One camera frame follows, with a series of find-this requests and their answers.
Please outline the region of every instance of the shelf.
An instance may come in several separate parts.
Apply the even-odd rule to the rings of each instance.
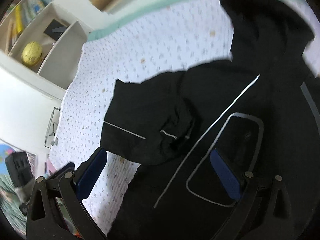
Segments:
[[[50,50],[52,49],[52,44],[55,42],[54,39],[50,38],[44,31],[49,26],[53,19],[56,19],[62,22],[64,25],[68,26],[70,23],[64,19],[64,17],[60,17],[61,14],[65,15],[65,12],[60,8],[57,8],[53,5],[53,3],[49,3],[37,16],[36,18],[24,29],[20,37],[17,39],[16,43],[12,47],[9,56],[16,59],[18,62],[21,61],[21,54],[25,46],[31,41],[37,41],[42,46],[43,57],[46,56]],[[37,64],[30,68],[34,72],[38,72],[41,63]]]
[[[76,75],[86,40],[87,35],[80,23],[71,24],[43,61],[38,74],[67,90]]]
[[[21,0],[17,5],[22,5],[26,2],[27,0]],[[5,19],[3,20],[3,22],[0,25],[0,49],[2,51],[5,51],[5,45],[6,45],[6,37],[7,37],[7,30],[8,30],[8,26],[9,26],[9,22],[11,19],[15,19],[15,8],[16,6],[13,8],[13,10],[5,17]]]
[[[82,46],[92,29],[52,1],[25,27],[9,55],[5,56],[1,50],[5,50],[7,29],[12,17],[15,17],[14,11],[0,24],[0,61],[6,62],[5,68],[25,83],[62,99],[76,75]],[[53,19],[67,27],[57,41],[44,33]],[[21,54],[32,41],[40,43],[43,56],[37,65],[28,68],[22,64]]]

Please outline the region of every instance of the colorful object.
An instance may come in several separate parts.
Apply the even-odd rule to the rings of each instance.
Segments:
[[[34,19],[36,17],[36,11],[35,9],[33,8],[33,5],[32,5],[32,2],[30,0],[27,1],[28,3],[28,8],[29,8],[29,13],[30,13],[30,17],[31,19]]]
[[[18,4],[14,10],[14,15],[16,17],[16,28],[17,28],[17,35],[19,36],[23,32],[23,23],[21,18],[21,5]]]
[[[16,27],[16,23],[13,22],[12,33],[11,33],[11,46],[12,47],[16,43],[16,41],[17,41],[17,27]]]
[[[32,21],[32,18],[29,13],[28,3],[22,4],[24,17],[26,19],[27,25]]]
[[[33,7],[36,14],[39,14],[44,8],[44,4],[41,0],[29,0],[28,2]]]
[[[5,165],[5,158],[11,153],[15,152],[13,148],[6,144],[0,144],[0,174],[8,175],[8,170]]]
[[[33,67],[41,60],[41,55],[41,45],[36,41],[32,41],[28,43],[23,49],[21,60],[26,67]]]

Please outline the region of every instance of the yellow book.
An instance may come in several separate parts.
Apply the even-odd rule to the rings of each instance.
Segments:
[[[15,8],[14,15],[16,17],[16,28],[17,28],[17,36],[19,36],[23,31],[23,24],[21,19],[21,5],[18,4]]]

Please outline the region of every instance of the blue padding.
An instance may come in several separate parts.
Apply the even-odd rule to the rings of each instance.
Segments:
[[[96,184],[104,166],[107,163],[107,152],[101,148],[90,165],[84,171],[76,186],[76,197],[83,200],[89,197],[94,185]]]
[[[241,185],[217,150],[210,153],[210,162],[229,197],[237,201],[240,200],[242,195]]]

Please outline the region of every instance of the white bookshelf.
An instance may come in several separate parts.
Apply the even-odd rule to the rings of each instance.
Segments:
[[[78,21],[72,23],[59,38],[42,63],[38,74],[67,90],[73,81],[87,35]]]
[[[21,0],[19,4],[23,4],[26,1]],[[5,51],[9,21],[14,17],[13,9],[0,24],[0,50],[2,51]],[[57,41],[44,33],[53,19],[67,27],[67,30]],[[48,82],[58,86],[59,89],[67,90],[76,75],[82,45],[86,42],[90,31],[92,31],[91,28],[83,24],[70,12],[55,4],[54,1],[49,3],[25,27],[12,46],[8,56],[18,63],[12,64],[12,71],[19,73],[19,68],[23,69],[23,71],[28,69],[38,77],[37,82],[42,82],[42,79],[46,79]],[[37,41],[41,44],[43,56],[37,65],[27,68],[22,64],[21,54],[25,46],[32,41]]]

